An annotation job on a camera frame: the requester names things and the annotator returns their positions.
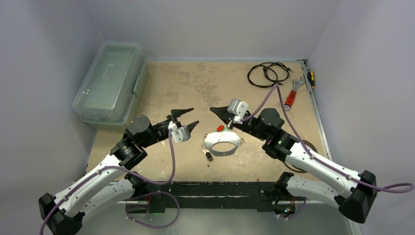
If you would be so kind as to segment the red tagged key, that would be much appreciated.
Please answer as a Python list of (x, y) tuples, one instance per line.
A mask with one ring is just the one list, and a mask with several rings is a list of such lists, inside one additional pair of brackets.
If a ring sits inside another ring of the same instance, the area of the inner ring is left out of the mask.
[(217, 127), (216, 131), (217, 132), (222, 132), (225, 129), (225, 127), (223, 125), (220, 125)]

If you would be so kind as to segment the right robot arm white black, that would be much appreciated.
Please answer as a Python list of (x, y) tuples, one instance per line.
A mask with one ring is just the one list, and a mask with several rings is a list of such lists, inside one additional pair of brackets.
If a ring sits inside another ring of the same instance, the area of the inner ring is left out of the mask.
[(336, 207), (346, 218), (365, 223), (377, 196), (373, 187), (376, 177), (365, 170), (359, 173), (321, 156), (306, 151), (298, 138), (282, 129), (284, 120), (274, 108), (263, 109), (258, 117), (242, 124), (232, 124), (265, 143), (262, 149), (273, 159), (297, 166), (318, 180), (307, 180), (291, 172), (283, 172), (271, 191), (277, 200), (303, 197)]

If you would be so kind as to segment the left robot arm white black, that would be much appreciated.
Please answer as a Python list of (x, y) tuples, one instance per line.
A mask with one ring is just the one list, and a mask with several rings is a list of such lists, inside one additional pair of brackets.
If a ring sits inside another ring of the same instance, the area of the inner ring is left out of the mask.
[[(141, 183), (171, 183), (176, 171), (173, 144), (189, 140), (192, 130), (199, 124), (199, 121), (194, 121), (182, 125), (178, 120), (191, 111), (193, 108), (172, 109), (166, 120), (154, 125), (145, 115), (133, 118), (122, 139), (94, 169), (61, 192), (55, 195), (45, 193), (39, 198), (43, 220), (39, 234), (42, 235), (48, 227), (54, 235), (74, 235), (88, 216), (108, 203), (130, 198), (142, 199), (146, 187)], [(154, 181), (133, 172), (132, 169), (147, 157), (145, 149), (163, 140), (168, 140), (170, 145), (170, 177), (164, 181)]]

